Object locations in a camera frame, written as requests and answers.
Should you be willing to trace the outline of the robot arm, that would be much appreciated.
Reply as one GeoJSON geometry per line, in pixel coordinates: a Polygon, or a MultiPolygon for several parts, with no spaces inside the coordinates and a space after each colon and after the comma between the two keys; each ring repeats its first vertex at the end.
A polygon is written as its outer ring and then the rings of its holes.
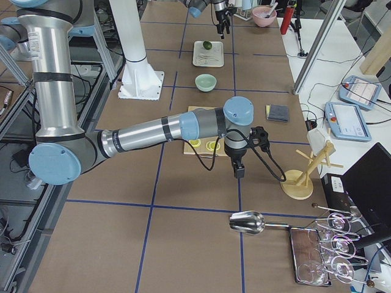
{"type": "Polygon", "coordinates": [[[126,129],[87,133],[77,122],[69,36],[92,31],[92,1],[15,1],[18,23],[27,31],[41,127],[29,155],[34,175],[52,185],[74,181],[116,154],[177,139],[222,137],[230,156],[247,147],[254,119],[245,97],[223,107],[197,109],[126,129]]]}
{"type": "Polygon", "coordinates": [[[217,34],[221,39],[224,39],[224,33],[230,33],[230,17],[237,11],[237,8],[233,4],[229,4],[225,0],[183,0],[180,2],[194,18],[198,18],[211,5],[216,15],[217,23],[213,24],[217,29],[217,34]]]}

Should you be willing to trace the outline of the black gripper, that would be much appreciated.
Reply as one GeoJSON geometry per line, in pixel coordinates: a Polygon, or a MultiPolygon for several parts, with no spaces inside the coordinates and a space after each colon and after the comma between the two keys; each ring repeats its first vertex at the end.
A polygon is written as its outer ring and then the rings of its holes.
{"type": "Polygon", "coordinates": [[[224,151],[231,159],[235,178],[245,176],[245,166],[242,158],[247,153],[247,142],[240,134],[227,134],[224,139],[224,151]]]}
{"type": "Polygon", "coordinates": [[[232,9],[224,9],[220,11],[215,11],[217,19],[217,34],[220,38],[223,38],[223,29],[226,29],[227,34],[230,33],[230,17],[234,14],[232,9]]]}

